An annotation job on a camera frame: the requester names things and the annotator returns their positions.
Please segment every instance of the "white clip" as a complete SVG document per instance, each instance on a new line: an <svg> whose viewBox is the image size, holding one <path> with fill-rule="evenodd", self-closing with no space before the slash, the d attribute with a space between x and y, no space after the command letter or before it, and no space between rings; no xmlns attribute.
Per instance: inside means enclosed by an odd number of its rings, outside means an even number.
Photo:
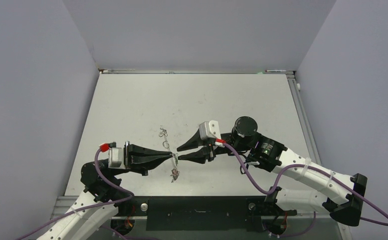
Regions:
<svg viewBox="0 0 388 240"><path fill-rule="evenodd" d="M325 188L327 188L329 186L329 183L332 181L332 177L335 175L335 172L331 170L331 176L329 177L328 179L328 182L326 183L326 186Z"/></svg>
<svg viewBox="0 0 388 240"><path fill-rule="evenodd" d="M311 162L312 162L312 159L307 157L304 163L305 165L304 165L303 171L301 172L301 177L304 177Z"/></svg>
<svg viewBox="0 0 388 240"><path fill-rule="evenodd" d="M83 218L83 216L82 216L78 211L76 211L72 206L70 207L70 209L72 209L72 211L73 211L76 215L78 215L80 219Z"/></svg>

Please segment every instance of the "white table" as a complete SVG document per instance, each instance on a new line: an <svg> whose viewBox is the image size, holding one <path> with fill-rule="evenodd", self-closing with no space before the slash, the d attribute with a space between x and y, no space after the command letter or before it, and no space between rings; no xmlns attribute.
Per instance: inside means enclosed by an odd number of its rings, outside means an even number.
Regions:
<svg viewBox="0 0 388 240"><path fill-rule="evenodd" d="M288 80L284 74L102 74L83 130L66 196L77 196L83 164L93 161L101 143L125 141L155 150L165 150L160 126L168 131L171 150L190 139L198 124L219 121L222 133L231 131L240 116L258 123L258 132L275 139L303 157L309 157ZM142 177L119 175L121 186L137 196L259 196L234 157L219 155L197 164L180 161L179 179L171 183L172 164L164 162ZM257 183L268 189L273 173L250 168ZM310 188L282 177L279 186Z"/></svg>

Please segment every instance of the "wall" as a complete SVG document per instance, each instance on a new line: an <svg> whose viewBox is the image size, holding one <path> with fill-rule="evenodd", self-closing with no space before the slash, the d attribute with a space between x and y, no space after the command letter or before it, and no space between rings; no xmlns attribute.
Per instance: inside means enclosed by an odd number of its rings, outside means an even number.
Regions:
<svg viewBox="0 0 388 240"><path fill-rule="evenodd" d="M63 0L103 69L296 70L335 0Z"/></svg>
<svg viewBox="0 0 388 240"><path fill-rule="evenodd" d="M297 78L323 164L366 175L366 196L388 212L388 1L338 0ZM384 220L369 206L363 216ZM352 233L388 239L367 222Z"/></svg>
<svg viewBox="0 0 388 240"><path fill-rule="evenodd" d="M0 240L49 219L97 78L62 1L0 1Z"/></svg>

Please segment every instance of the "purple cable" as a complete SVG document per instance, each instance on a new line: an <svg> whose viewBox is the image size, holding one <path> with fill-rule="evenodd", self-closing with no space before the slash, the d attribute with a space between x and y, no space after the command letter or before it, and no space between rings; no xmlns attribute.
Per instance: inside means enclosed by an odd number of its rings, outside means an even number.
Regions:
<svg viewBox="0 0 388 240"><path fill-rule="evenodd" d="M97 204L94 204L94 205L84 206L84 207L75 209L76 212L83 211L83 210L86 210L86 209L96 208L96 207L102 207L102 206L105 206L105 205L119 204L119 203L122 203L122 202L124 202L124 201L127 201L127 200L129 200L129 199L131 199L131 198L133 197L133 193L132 193L131 191L126 190L126 189L124 189L124 188L122 188L122 187L120 187L120 186L117 186L117 185L113 184L112 182L110 182L110 181L102 174L102 172L100 171L100 168L99 168L99 166L98 166L98 156L99 156L100 152L101 152L101 150L98 149L98 150L97 150L97 153L95 154L95 159L94 159L95 170L97 171L97 173L98 173L98 175L100 176L100 178L101 178L104 182L106 182L107 184L109 184L110 186L112 186L113 188L115 188L115 189L117 189L117 190L119 190L119 191L122 191L122 192L124 192L124 193L128 193L128 194L130 194L130 196L125 197L125 198L122 198L122 199L119 199L119 200L116 200L116 201L101 202L101 203L97 203ZM72 214L74 214L74 212L73 212L73 211L70 211L70 212L65 213L65 214L63 214L63 215L61 215L61 216L58 216L58 217L56 217L56 218L54 218L54 219L51 219L50 221L44 223L44 225L38 227L37 229L35 229L35 230L33 230L33 231L31 231L31 232L29 232L29 233L27 233L27 234L25 234L25 235L23 235L23 236L21 236L21 237L16 238L15 240L22 240L22 239L24 239L24 238L26 238L26 237L28 237L28 236L30 236L30 235L36 233L37 231L43 229L44 227L46 227L46 226L48 226L48 225L50 225L50 224L52 224L52 223L55 223L56 221L58 221L58 220L60 220L60 219L62 219L62 218L65 218L65 217L67 217L67 216L70 216L70 215L72 215Z"/></svg>
<svg viewBox="0 0 388 240"><path fill-rule="evenodd" d="M284 235L279 235L280 238L289 238L289 237L296 237L296 236L300 236L300 235L303 235L305 234L306 232L310 231L313 227L314 227L314 224L316 223L316 212L314 211L313 212L313 221L312 221L312 224L310 224L310 226L308 226L308 228L304 229L304 231L301 231L301 232L297 232L297 233L291 233L291 234L284 234Z"/></svg>
<svg viewBox="0 0 388 240"><path fill-rule="evenodd" d="M107 230L110 230L112 231L113 233L115 233L116 235L118 235L119 237L121 237L123 240L129 240L129 239L133 239L133 240L140 240L140 239L146 239L146 240L160 240L158 238L155 238L155 237L148 237L148 236L123 236L122 234L120 234L116 229L112 229L111 227L109 226L100 226L100 228L102 229L107 229Z"/></svg>
<svg viewBox="0 0 388 240"><path fill-rule="evenodd" d="M279 173L278 173L278 176L276 177L276 180L275 180L275 183L273 184L273 187L270 189L270 191L265 191L263 190L260 186L258 186L258 184L256 183L256 181L254 181L253 177L251 176L251 174L248 172L248 169L245 167L245 164L242 162L242 159L241 157L239 156L239 154L236 152L236 150L229 144L227 143L223 143L223 145L225 147L227 147L235 156L236 156L236 159L238 160L239 164L241 164L241 167L242 169L244 169L244 172L245 174L247 175L248 179L250 180L250 182L254 185L254 187L260 191L261 193L265 194L265 195L269 195L271 193L273 193L278 185L278 182L279 182L279 179L281 178L282 174L290 169L290 168L295 168L295 167L299 167L299 168L303 168L305 167L304 164L292 164L292 165L288 165L286 167L284 167ZM330 178L330 174L321 170L321 169L318 169L316 167L313 167L313 166L308 166L308 169L311 169L311 170L314 170L314 171L317 171L318 173L321 173L327 177ZM332 180L336 183L338 183L339 185L341 185L343 188L345 188L346 190L350 191L352 194L354 194L356 197L360 198L362 201L364 201L365 203L367 203L368 205L370 205L373 209L375 209L376 211L378 211L380 214L382 214L384 217L386 217L388 219L388 214L386 212L384 212L382 209L380 209L379 207L377 207L376 205L374 205L372 202L370 202L369 200L367 200L367 198L363 197L362 195L358 194L356 191L352 190L351 188L349 188L347 185L343 184L340 180L336 179L335 177L332 177ZM377 220L373 220L373 219L369 219L369 218L365 218L365 217L361 217L360 218L361 220L364 220L364 221L367 221L367 222L371 222L371 223L374 223L374 224L379 224L379 225L383 225L383 226L388 226L388 223L386 222L382 222L382 221L377 221Z"/></svg>

